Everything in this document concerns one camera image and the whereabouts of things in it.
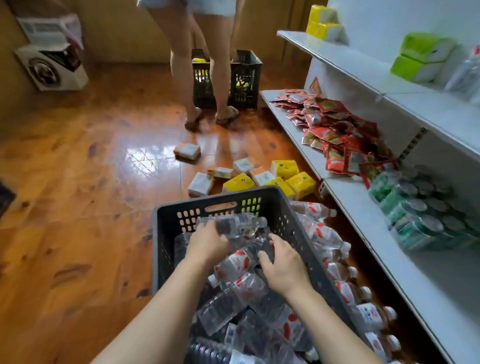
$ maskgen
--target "white shelf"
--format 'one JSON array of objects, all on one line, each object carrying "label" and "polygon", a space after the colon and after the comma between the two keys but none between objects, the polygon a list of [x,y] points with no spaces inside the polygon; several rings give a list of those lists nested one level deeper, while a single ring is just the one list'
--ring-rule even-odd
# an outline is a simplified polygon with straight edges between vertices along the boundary
[{"label": "white shelf", "polygon": [[346,45],[324,42],[305,32],[278,31],[277,35],[384,95],[423,127],[480,161],[480,108],[452,94],[403,80],[390,73],[389,64]]},{"label": "white shelf", "polygon": [[451,363],[478,362],[480,257],[468,251],[405,254],[390,235],[382,212],[369,198],[363,182],[329,173],[324,169],[322,153],[305,150],[310,147],[301,144],[300,128],[269,102],[282,91],[262,91],[261,95],[317,177],[323,178],[332,197],[438,349]]}]

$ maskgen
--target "crate handle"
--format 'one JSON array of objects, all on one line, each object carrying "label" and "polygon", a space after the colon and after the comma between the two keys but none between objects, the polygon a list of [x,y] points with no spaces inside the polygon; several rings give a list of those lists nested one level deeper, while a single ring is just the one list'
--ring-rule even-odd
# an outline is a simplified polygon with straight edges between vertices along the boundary
[{"label": "crate handle", "polygon": [[227,210],[236,207],[238,204],[233,201],[233,202],[225,202],[224,204],[218,204],[218,205],[211,205],[205,207],[205,212],[214,212],[214,211],[220,211],[220,210]]}]

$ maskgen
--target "pile of red packets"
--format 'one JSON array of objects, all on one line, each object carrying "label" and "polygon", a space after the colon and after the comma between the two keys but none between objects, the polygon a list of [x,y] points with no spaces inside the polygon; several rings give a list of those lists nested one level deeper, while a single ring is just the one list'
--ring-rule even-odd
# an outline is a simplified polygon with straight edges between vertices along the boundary
[{"label": "pile of red packets", "polygon": [[272,101],[303,129],[302,143],[323,151],[325,169],[361,176],[367,185],[384,168],[396,168],[377,123],[353,115],[341,101],[287,89]]}]

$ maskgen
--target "dark object on floor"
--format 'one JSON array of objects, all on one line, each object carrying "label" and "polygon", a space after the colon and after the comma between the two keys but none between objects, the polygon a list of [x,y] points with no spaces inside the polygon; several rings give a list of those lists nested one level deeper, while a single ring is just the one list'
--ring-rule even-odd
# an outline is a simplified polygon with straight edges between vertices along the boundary
[{"label": "dark object on floor", "polygon": [[155,294],[173,273],[174,240],[183,232],[195,230],[195,221],[209,214],[230,215],[251,212],[263,216],[273,233],[287,240],[305,263],[313,288],[327,301],[335,313],[367,343],[357,317],[351,313],[321,258],[302,228],[290,201],[277,186],[253,188],[241,192],[199,197],[165,204],[152,213],[153,277]]},{"label": "dark object on floor", "polygon": [[[231,63],[230,97],[228,104],[237,109],[256,109],[262,61],[251,50],[237,50],[239,62]],[[192,49],[192,58],[203,58],[203,49]],[[216,107],[210,81],[210,60],[193,62],[193,102],[198,108]]]},{"label": "dark object on floor", "polygon": [[0,218],[7,211],[8,206],[12,203],[17,195],[10,191],[0,182]]}]

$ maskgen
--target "light blue denim shorts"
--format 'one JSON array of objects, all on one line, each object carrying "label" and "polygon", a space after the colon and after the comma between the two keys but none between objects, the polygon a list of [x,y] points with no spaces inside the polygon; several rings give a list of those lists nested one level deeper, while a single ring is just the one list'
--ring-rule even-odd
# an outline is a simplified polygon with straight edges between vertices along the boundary
[{"label": "light blue denim shorts", "polygon": [[165,8],[181,5],[192,13],[234,16],[237,0],[138,0],[138,5],[147,8]]}]

